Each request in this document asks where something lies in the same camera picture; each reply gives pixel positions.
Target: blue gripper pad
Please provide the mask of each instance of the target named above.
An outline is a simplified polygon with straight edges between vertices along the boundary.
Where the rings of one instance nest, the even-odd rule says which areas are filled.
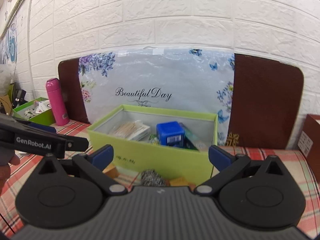
[[[38,124],[35,122],[30,122],[28,124],[28,126],[31,126],[33,128],[38,128],[38,129],[41,129],[41,130],[47,131],[47,132],[57,133],[57,130],[54,127]]]
[[[88,155],[87,160],[100,171],[103,171],[113,160],[113,147],[110,144]]]
[[[218,171],[222,171],[231,165],[236,158],[218,146],[211,145],[209,148],[209,160]]]

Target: table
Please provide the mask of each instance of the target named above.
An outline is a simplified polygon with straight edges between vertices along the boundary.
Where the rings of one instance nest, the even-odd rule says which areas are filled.
[[[86,131],[86,128],[89,126],[88,124],[71,120],[65,126],[53,126],[57,129],[58,133],[85,137],[89,140]],[[298,224],[298,228],[310,238],[315,238],[320,233],[320,190],[312,171],[300,151],[244,147],[224,147],[224,150],[232,155],[238,153],[246,154],[252,160],[264,160],[268,155],[278,155],[306,198],[306,208]],[[91,152],[92,146],[89,143],[86,153],[90,154]],[[75,154],[77,152],[66,152],[66,158],[71,158]],[[14,200],[23,183],[41,159],[42,157],[37,155],[23,156],[20,158],[21,163],[19,166],[11,166],[11,177],[6,182],[0,197],[0,230],[7,237],[12,236],[14,232],[23,227],[15,209]],[[132,186],[139,184],[139,173],[122,171],[121,169],[119,172],[120,176],[116,180],[125,185],[129,190]]]

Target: white label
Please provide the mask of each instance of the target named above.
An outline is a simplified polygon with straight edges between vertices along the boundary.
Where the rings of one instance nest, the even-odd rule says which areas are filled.
[[[181,134],[167,137],[167,143],[179,142],[181,141]]]
[[[125,57],[125,56],[127,56],[127,53],[128,53],[127,50],[119,50],[118,57]]]
[[[313,145],[313,141],[304,131],[302,131],[300,135],[300,139],[298,141],[298,147],[305,157],[308,157],[308,154],[311,150],[312,145]]]
[[[31,145],[31,146],[35,146],[35,147],[40,147],[42,149],[48,149],[51,150],[51,144],[44,144],[41,142],[37,142],[37,141],[31,141],[31,140],[26,140],[26,139],[22,139],[20,137],[16,138],[16,141],[18,143],[22,143],[22,144],[26,144],[26,145]]]

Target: pink thermos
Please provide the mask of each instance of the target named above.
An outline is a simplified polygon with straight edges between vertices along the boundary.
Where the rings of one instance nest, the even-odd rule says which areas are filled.
[[[69,122],[66,106],[64,105],[60,82],[57,78],[52,78],[45,84],[47,89],[49,101],[56,124],[59,126],[65,125]]]

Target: light green box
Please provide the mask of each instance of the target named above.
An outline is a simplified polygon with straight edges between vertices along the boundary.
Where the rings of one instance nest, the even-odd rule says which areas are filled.
[[[217,114],[120,105],[87,129],[94,150],[106,144],[113,146],[113,163],[116,166],[138,172],[155,169],[166,179],[185,177],[196,185],[210,178],[213,166],[208,152],[153,145],[146,142],[147,138],[145,141],[128,141],[108,135],[121,123],[136,120],[149,125],[151,133],[156,133],[157,123],[182,122],[210,146],[217,145]]]
[[[40,101],[45,101],[45,100],[48,100],[48,99],[47,98],[37,98],[37,99],[35,99],[33,101],[30,101],[30,102],[27,102],[27,103],[25,103],[25,104],[23,104],[21,106],[18,106],[18,107],[14,108],[12,110],[13,116],[21,118],[21,119],[28,120],[28,121],[31,121],[31,122],[35,122],[35,123],[38,123],[38,124],[43,124],[43,125],[47,125],[47,126],[52,125],[52,124],[54,124],[56,122],[56,120],[55,120],[55,118],[53,116],[53,113],[52,113],[51,109],[49,109],[49,110],[47,110],[47,111],[45,111],[45,112],[43,112],[41,114],[38,114],[37,116],[32,117],[30,119],[26,119],[25,116],[22,116],[22,115],[20,115],[18,113],[23,109],[27,110],[28,108],[30,108],[30,106],[33,106],[33,102],[34,101],[39,101],[40,102]]]

